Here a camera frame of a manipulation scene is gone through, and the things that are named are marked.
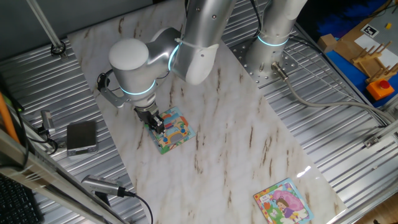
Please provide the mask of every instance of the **cartoon girl illustration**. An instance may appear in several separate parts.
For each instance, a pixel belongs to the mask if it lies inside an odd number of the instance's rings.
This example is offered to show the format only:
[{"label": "cartoon girl illustration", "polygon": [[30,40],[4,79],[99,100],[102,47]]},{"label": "cartoon girl illustration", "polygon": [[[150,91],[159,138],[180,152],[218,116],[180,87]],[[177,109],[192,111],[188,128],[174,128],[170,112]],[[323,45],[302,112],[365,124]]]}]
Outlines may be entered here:
[{"label": "cartoon girl illustration", "polygon": [[284,200],[283,196],[280,196],[276,200],[276,204],[278,205],[279,210],[282,211],[285,218],[289,218],[295,221],[296,218],[299,218],[299,214],[295,212],[293,209],[289,208],[289,204]]}]

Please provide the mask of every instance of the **keyboard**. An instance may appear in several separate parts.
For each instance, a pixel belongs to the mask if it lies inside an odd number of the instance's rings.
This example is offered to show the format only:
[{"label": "keyboard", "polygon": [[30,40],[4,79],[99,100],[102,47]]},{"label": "keyboard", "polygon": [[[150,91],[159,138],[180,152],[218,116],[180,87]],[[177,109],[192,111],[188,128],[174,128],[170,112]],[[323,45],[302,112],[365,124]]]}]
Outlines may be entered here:
[{"label": "keyboard", "polygon": [[32,190],[0,175],[0,224],[38,224],[42,221]]}]

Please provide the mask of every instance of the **colorful book cover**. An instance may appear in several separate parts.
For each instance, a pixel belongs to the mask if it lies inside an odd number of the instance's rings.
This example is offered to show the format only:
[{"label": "colorful book cover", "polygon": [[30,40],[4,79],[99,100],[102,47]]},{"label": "colorful book cover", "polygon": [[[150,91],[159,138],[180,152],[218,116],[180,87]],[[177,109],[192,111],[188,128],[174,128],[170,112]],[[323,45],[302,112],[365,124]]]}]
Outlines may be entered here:
[{"label": "colorful book cover", "polygon": [[161,154],[169,152],[196,135],[177,107],[160,114],[160,117],[164,120],[165,132],[163,134],[150,130],[148,125],[145,127]]},{"label": "colorful book cover", "polygon": [[269,224],[304,224],[313,219],[307,203],[290,178],[254,195]]}]

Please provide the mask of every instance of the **marble table surface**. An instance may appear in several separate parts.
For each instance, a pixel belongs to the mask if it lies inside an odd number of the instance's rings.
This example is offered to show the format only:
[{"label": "marble table surface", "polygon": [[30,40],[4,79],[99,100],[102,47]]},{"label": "marble table surface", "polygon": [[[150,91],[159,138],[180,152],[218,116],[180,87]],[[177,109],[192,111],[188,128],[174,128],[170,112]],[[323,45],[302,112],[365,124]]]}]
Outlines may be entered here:
[{"label": "marble table surface", "polygon": [[[96,79],[111,68],[110,47],[126,37],[148,42],[163,27],[180,29],[183,10],[183,1],[167,1],[68,36],[154,223],[267,223],[253,195],[288,177],[312,210],[311,223],[346,209],[224,43],[202,84],[170,74],[157,90],[160,111],[178,106],[197,133],[164,155],[131,105],[115,108],[100,95]],[[117,85],[111,77],[110,88]]]}]

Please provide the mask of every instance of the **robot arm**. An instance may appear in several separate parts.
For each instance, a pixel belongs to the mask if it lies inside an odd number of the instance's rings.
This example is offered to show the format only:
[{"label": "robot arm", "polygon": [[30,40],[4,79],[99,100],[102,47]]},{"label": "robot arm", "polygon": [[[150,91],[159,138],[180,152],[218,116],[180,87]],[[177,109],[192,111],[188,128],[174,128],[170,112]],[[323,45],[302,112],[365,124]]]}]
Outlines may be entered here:
[{"label": "robot arm", "polygon": [[109,62],[124,96],[111,93],[102,78],[98,89],[115,106],[129,102],[138,117],[157,133],[164,121],[155,102],[156,78],[173,71],[189,84],[200,84],[213,68],[218,43],[236,0],[192,0],[184,35],[174,28],[158,31],[149,43],[123,39],[109,51]]},{"label": "robot arm", "polygon": [[[269,72],[272,63],[279,62],[305,1],[273,0],[269,10],[264,11],[259,40],[248,52],[248,58],[260,69],[265,64],[265,71]],[[236,0],[191,0],[183,34],[174,28],[165,28],[146,44],[137,39],[115,43],[109,51],[109,62],[124,96],[118,98],[107,89],[109,74],[105,74],[98,85],[101,94],[115,106],[131,103],[143,122],[157,133],[164,132],[164,121],[155,103],[157,77],[174,72],[189,84],[200,84],[213,68],[218,43],[235,3]]]}]

